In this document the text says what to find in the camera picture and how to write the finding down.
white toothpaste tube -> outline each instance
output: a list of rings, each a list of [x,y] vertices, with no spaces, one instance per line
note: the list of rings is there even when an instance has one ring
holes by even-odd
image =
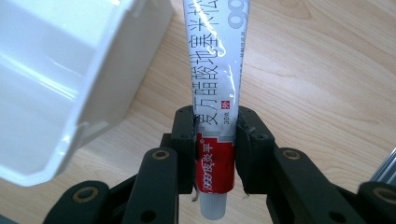
[[[199,118],[196,183],[201,213],[225,214],[233,189],[239,89],[249,0],[184,0],[193,111]]]

wooden table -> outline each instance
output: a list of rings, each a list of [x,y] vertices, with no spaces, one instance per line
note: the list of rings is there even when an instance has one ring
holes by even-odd
[[[125,120],[82,148],[49,183],[21,188],[0,180],[0,214],[40,223],[69,187],[95,179],[110,187],[136,174],[144,153],[191,104],[182,1]],[[241,105],[255,110],[281,147],[305,152],[335,184],[356,191],[396,146],[396,2],[253,0]],[[212,223],[191,195],[180,223]],[[271,223],[265,196],[242,191],[216,223]]]

white container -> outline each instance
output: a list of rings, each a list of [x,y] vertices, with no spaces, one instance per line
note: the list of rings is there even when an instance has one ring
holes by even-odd
[[[169,0],[0,1],[0,177],[49,181],[119,123],[172,11]]]

red logo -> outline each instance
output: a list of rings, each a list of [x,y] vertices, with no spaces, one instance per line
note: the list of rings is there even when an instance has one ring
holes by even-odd
[[[221,109],[230,109],[230,101],[221,101]]]

tube cap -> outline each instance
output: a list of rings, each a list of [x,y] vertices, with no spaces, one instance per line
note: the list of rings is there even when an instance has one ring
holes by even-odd
[[[227,203],[227,193],[200,192],[201,214],[209,220],[218,220],[224,217]]]

